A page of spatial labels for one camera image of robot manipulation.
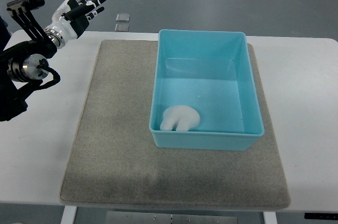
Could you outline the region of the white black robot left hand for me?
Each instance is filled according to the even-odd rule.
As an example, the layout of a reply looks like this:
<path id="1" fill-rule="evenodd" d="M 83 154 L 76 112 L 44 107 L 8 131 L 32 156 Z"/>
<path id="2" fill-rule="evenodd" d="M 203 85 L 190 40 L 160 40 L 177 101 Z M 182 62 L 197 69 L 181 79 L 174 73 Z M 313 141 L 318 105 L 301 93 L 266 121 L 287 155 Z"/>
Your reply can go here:
<path id="1" fill-rule="evenodd" d="M 57 49 L 78 39 L 90 22 L 104 11 L 107 0 L 65 0 L 52 15 L 52 23 L 44 31 Z"/>

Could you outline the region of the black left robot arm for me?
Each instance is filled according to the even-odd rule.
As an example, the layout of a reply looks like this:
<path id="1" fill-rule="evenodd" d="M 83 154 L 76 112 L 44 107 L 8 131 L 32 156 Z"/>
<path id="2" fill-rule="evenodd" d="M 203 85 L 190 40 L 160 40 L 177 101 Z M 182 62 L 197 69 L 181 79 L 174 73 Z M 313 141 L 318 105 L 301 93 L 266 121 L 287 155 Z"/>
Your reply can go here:
<path id="1" fill-rule="evenodd" d="M 15 0 L 7 3 L 10 16 L 31 38 L 1 52 L 1 121 L 9 121 L 27 110 L 26 99 L 35 91 L 60 82 L 48 64 L 57 46 L 37 23 L 31 11 L 44 0 Z"/>

